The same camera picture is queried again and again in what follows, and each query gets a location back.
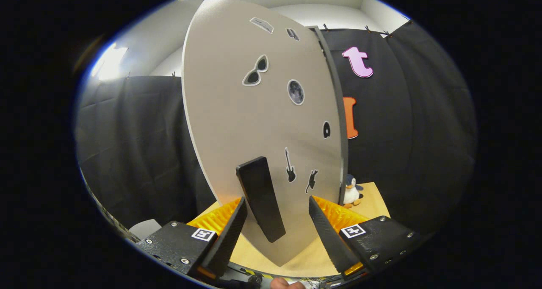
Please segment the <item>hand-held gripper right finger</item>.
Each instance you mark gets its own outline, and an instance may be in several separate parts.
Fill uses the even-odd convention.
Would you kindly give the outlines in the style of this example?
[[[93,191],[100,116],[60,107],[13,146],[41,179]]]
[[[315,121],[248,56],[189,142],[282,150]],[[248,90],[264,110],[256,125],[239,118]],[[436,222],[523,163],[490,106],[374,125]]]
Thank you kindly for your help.
[[[422,243],[422,235],[390,217],[364,217],[321,197],[309,197],[309,214],[333,266],[345,279],[380,273]]]

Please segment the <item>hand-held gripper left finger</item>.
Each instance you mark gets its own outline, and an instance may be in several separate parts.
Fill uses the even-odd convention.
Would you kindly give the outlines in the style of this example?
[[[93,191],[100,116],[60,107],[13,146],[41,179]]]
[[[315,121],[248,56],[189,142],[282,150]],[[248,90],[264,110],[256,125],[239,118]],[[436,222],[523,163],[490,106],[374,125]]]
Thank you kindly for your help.
[[[227,270],[247,216],[239,197],[191,222],[171,221],[136,245],[183,276],[215,281]]]

